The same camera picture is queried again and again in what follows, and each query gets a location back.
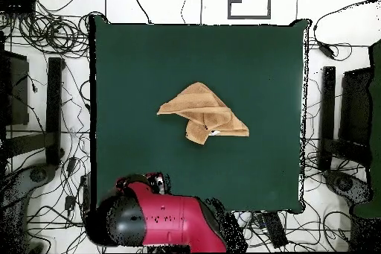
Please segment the metal stand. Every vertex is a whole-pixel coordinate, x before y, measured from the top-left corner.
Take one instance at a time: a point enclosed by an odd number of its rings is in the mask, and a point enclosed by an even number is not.
[[[24,168],[2,180],[0,190],[0,251],[26,253],[27,209],[33,190],[52,181],[64,152],[61,149],[61,81],[65,61],[48,60],[45,133],[6,139],[0,159],[45,148],[46,163]]]

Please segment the green table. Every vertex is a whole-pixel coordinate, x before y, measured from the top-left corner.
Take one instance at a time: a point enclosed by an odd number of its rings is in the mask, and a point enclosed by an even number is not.
[[[369,125],[372,162],[371,168],[367,171],[367,178],[373,197],[369,203],[356,205],[353,213],[361,218],[381,218],[381,40],[369,48],[369,55],[374,79],[369,86],[372,103],[372,117]]]
[[[309,22],[272,25],[96,24],[97,196],[118,177],[161,171],[172,193],[227,210],[300,211],[301,96]],[[208,86],[249,137],[185,138],[159,107]]]

